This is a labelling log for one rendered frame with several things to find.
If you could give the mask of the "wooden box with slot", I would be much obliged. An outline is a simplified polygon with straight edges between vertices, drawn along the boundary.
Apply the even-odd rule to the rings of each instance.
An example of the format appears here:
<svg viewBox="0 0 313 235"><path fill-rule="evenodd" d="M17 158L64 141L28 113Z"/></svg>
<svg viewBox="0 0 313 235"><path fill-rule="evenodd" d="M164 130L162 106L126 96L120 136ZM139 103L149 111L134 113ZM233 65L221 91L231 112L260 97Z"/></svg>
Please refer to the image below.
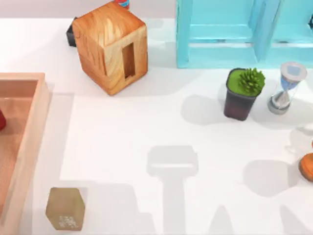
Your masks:
<svg viewBox="0 0 313 235"><path fill-rule="evenodd" d="M72 23L82 70L107 94L114 95L148 71L147 27L111 1Z"/></svg>

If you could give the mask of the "green plant in dark pot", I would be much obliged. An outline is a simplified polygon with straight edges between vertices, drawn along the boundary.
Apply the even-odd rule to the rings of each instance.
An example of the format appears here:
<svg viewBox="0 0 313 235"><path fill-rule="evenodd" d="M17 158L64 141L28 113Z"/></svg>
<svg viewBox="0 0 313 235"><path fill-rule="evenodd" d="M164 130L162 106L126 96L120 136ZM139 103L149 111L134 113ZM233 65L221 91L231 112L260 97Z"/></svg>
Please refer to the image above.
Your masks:
<svg viewBox="0 0 313 235"><path fill-rule="evenodd" d="M246 120L263 90L265 79L262 71L256 68L232 69L226 81L224 115L239 121Z"/></svg>

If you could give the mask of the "light blue rack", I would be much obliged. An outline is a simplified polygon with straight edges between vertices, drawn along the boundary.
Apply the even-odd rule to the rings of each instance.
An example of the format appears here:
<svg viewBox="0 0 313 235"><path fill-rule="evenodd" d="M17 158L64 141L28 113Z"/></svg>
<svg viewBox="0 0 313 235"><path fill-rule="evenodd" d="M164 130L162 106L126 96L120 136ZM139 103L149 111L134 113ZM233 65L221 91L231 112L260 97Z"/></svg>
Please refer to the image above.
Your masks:
<svg viewBox="0 0 313 235"><path fill-rule="evenodd" d="M179 68L313 68L313 0L176 0Z"/></svg>

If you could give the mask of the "small black box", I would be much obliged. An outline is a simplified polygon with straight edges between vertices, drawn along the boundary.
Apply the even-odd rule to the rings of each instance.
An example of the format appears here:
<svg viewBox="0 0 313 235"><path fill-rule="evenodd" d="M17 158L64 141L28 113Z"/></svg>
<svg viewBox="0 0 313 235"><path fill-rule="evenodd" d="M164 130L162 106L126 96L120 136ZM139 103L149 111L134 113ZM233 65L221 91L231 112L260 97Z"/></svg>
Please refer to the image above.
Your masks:
<svg viewBox="0 0 313 235"><path fill-rule="evenodd" d="M67 42L70 47L76 47L75 37L74 37L73 29L72 29L73 21L71 22L70 26L68 27L66 31Z"/></svg>

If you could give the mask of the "grey hourglass with blue glass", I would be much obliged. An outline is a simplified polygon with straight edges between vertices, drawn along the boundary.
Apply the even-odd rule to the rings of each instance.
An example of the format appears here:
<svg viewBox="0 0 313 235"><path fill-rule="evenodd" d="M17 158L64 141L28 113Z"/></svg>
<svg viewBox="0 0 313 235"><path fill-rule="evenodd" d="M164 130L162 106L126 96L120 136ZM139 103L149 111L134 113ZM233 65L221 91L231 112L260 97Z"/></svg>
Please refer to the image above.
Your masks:
<svg viewBox="0 0 313 235"><path fill-rule="evenodd" d="M285 114L296 94L298 85L307 77L304 65L288 61L280 67L280 79L268 100L268 109L276 115Z"/></svg>

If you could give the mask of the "salmon-coloured shallow box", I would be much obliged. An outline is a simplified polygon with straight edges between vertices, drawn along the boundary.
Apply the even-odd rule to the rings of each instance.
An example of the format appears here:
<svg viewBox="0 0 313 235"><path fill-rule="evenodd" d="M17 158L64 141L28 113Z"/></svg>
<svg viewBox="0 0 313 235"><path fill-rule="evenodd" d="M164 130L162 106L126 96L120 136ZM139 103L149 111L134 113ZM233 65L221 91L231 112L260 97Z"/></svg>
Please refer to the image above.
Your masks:
<svg viewBox="0 0 313 235"><path fill-rule="evenodd" d="M44 73L0 72L0 235L18 233L49 105Z"/></svg>

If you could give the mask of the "round brown bread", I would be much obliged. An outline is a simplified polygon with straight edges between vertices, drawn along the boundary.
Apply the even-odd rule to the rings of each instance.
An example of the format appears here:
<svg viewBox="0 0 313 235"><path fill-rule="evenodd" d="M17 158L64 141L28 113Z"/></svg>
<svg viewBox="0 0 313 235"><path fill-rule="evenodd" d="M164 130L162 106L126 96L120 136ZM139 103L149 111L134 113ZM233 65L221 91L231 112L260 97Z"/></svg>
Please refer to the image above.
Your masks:
<svg viewBox="0 0 313 235"><path fill-rule="evenodd" d="M308 153L301 158L299 170L305 179L313 182L313 153Z"/></svg>

